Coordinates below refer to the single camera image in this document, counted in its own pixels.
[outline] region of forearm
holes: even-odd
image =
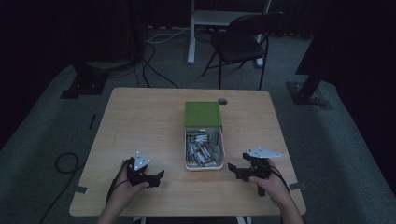
[[[279,209],[284,224],[304,224],[300,211],[293,200],[279,206]]]
[[[111,214],[106,209],[103,210],[102,214],[96,220],[96,224],[116,224],[119,216]]]

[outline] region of human hand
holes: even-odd
[[[132,186],[128,181],[126,165],[122,168],[121,174],[110,198],[107,201],[105,209],[96,223],[115,223],[118,215],[131,203],[134,196],[142,189],[149,187],[149,183]]]
[[[280,172],[275,169],[274,163],[270,159],[267,160],[270,166],[274,167],[272,168],[273,172],[276,172],[280,175]],[[261,179],[257,176],[251,176],[249,181],[264,189],[276,207],[280,208],[286,204],[293,203],[293,200],[289,194],[289,190],[278,176],[270,174],[268,179]]]

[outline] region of hand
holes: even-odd
[[[270,166],[275,167],[274,163],[270,159],[267,160]],[[273,171],[277,172],[280,175],[280,172],[277,169],[273,169]],[[280,207],[283,204],[287,204],[292,201],[292,198],[285,184],[278,176],[274,174],[271,174],[268,179],[261,179],[257,176],[251,176],[249,181],[263,188],[265,192],[267,192],[267,194],[270,196],[271,201],[276,207]]]
[[[125,165],[119,178],[117,179],[115,186],[127,179],[128,177]],[[142,189],[146,189],[148,187],[149,183],[147,182],[132,186],[129,181],[125,181],[124,183],[117,186],[111,193],[106,207],[103,210],[101,216],[99,216],[99,219],[96,223],[115,223],[117,221],[118,215],[131,203],[134,196]]]
[[[270,166],[274,167],[272,168],[273,171],[280,175],[279,171],[275,169],[274,163],[270,159],[267,160]],[[304,223],[303,218],[301,217],[300,212],[297,208],[297,205],[291,198],[287,187],[278,176],[271,174],[268,179],[261,179],[257,176],[251,176],[249,178],[249,181],[262,187],[265,192],[267,192],[267,194],[271,198],[272,203],[280,209],[283,223]]]

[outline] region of wrist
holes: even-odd
[[[119,215],[112,213],[106,208],[102,211],[101,215],[99,216],[96,224],[113,224],[117,223],[117,218]]]

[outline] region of gray carpet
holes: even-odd
[[[149,35],[177,33],[177,30],[150,30]],[[198,34],[208,39],[205,33]],[[304,81],[294,72],[309,39],[272,37],[263,89],[269,91],[295,172],[301,183],[307,212],[306,223],[395,223],[396,200],[380,174],[370,151],[353,120],[338,98],[335,87],[322,82],[319,89],[330,102],[331,110],[312,105],[295,105],[287,81]],[[150,64],[180,88],[216,89],[217,70],[201,77],[212,51],[210,45],[197,42],[195,64],[187,65],[189,39],[176,36],[153,44],[155,55]],[[147,47],[148,60],[152,48]],[[92,63],[109,67],[114,63]],[[146,71],[153,88],[174,88],[149,68]],[[93,139],[115,87],[146,87],[142,66],[135,72],[114,72],[102,95],[81,95],[61,100],[76,75],[71,66],[56,76],[35,104],[23,124],[0,151],[0,223],[39,223],[47,208],[61,192],[70,175],[55,169],[56,159],[65,152],[78,155],[82,164],[90,153]],[[256,90],[260,69],[247,63],[242,69],[224,69],[223,89]],[[96,120],[90,128],[92,116]],[[72,157],[60,161],[71,170]],[[44,223],[94,223],[96,217],[72,217],[68,209],[81,176],[78,170],[70,188],[51,208]],[[131,223],[123,217],[120,223]],[[253,223],[279,223],[278,217],[254,217]]]

